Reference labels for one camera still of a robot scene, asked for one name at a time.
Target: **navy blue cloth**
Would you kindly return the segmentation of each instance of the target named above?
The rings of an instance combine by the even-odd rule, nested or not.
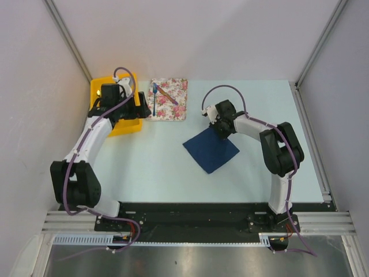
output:
[[[240,152],[229,139],[221,140],[212,128],[207,128],[186,141],[183,146],[198,165],[209,174]]]

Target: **white wall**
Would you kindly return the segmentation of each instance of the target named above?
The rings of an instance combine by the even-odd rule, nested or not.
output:
[[[78,138],[89,85],[42,1],[0,9],[0,276],[55,205],[49,167]]]
[[[93,77],[295,81],[338,0],[55,0]]]
[[[369,258],[369,1],[351,0],[302,85],[340,210]]]

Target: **floral cloth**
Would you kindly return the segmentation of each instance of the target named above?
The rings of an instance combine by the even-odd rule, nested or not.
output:
[[[150,90],[147,102],[151,112],[154,108],[154,93],[152,92],[152,84],[156,83],[167,94],[178,102],[173,104],[166,96],[162,95],[159,90],[156,94],[155,116],[150,115],[147,120],[157,121],[183,121],[186,119],[187,106],[187,87],[188,80],[182,78],[171,79],[152,79],[150,82]]]

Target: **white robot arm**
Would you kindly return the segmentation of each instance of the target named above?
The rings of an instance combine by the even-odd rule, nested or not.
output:
[[[263,157],[269,171],[272,174],[272,189],[269,198],[269,208],[274,214],[286,213],[285,201],[288,194],[288,176],[293,171],[293,163],[285,147],[280,148],[275,131],[259,122],[248,119],[244,112],[236,113],[233,104],[229,100],[211,105],[202,110],[202,115],[210,120],[210,127],[214,128],[221,139],[226,139],[232,133],[245,134],[262,144]],[[278,128],[292,144],[295,158],[300,162],[304,159],[303,151],[297,141],[295,132],[289,123],[282,123]]]
[[[58,203],[65,203],[66,194],[68,205],[93,208],[100,214],[112,217],[118,216],[119,202],[101,192],[100,182],[93,172],[97,154],[120,119],[146,118],[151,114],[143,92],[138,93],[140,105],[135,104],[131,78],[115,81],[116,84],[101,86],[101,97],[89,111],[84,131],[77,143],[63,161],[55,161],[50,167]]]

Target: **yellow tray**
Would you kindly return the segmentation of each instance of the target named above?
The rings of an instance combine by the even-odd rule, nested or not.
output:
[[[140,105],[140,98],[138,97],[138,83],[137,83],[137,76],[135,73],[132,73],[134,77],[134,81],[136,82],[136,90],[134,91],[134,102],[136,106]],[[119,74],[118,77],[126,78],[129,77],[129,74]],[[102,84],[114,84],[114,80],[112,76],[104,77],[104,78],[97,78],[93,79],[91,81],[91,95],[90,95],[90,109],[92,108],[95,100],[99,97],[97,94],[97,91],[101,90]],[[134,132],[141,131],[142,128],[142,119],[130,119],[130,120],[124,120],[120,119],[117,124],[115,124],[115,127],[113,131],[109,134],[110,137],[113,136],[119,136],[121,134],[130,134]]]

